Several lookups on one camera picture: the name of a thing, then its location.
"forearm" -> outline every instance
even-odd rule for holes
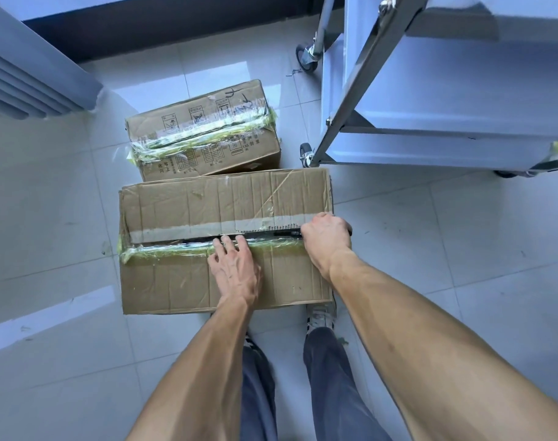
[[[158,384],[128,441],[237,440],[242,349],[252,305],[218,309]]]
[[[558,439],[558,403],[461,322],[352,251],[330,279],[417,441]]]

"person's right arm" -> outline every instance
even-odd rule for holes
[[[360,260],[344,220],[319,214],[301,232],[415,441],[558,440],[558,403],[456,318]]]

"caster wheel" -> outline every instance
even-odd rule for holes
[[[505,179],[509,179],[509,178],[515,178],[518,175],[515,175],[514,173],[511,173],[510,171],[502,171],[502,170],[494,170],[494,173],[501,177],[501,178],[505,178]]]
[[[304,73],[313,73],[316,68],[318,68],[318,62],[302,63],[301,55],[305,52],[305,46],[303,44],[298,44],[296,48],[297,61],[300,64],[300,68]]]
[[[312,162],[312,156],[313,156],[313,152],[312,152],[312,147],[310,144],[308,144],[307,142],[304,142],[303,144],[300,145],[300,161],[301,161],[301,165],[304,168],[307,168],[310,166],[310,163]]]

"gray pants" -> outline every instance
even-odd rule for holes
[[[312,393],[318,441],[391,441],[359,396],[349,359],[334,332],[313,330],[305,340],[304,363]],[[242,441],[276,441],[275,381],[258,348],[243,350]]]

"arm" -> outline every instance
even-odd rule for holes
[[[320,214],[301,232],[416,441],[558,440],[558,403],[457,319],[361,261],[344,220]]]
[[[214,315],[195,335],[144,406],[127,441],[237,440],[242,350],[260,291],[261,269],[246,240],[214,240],[208,259],[220,289]]]

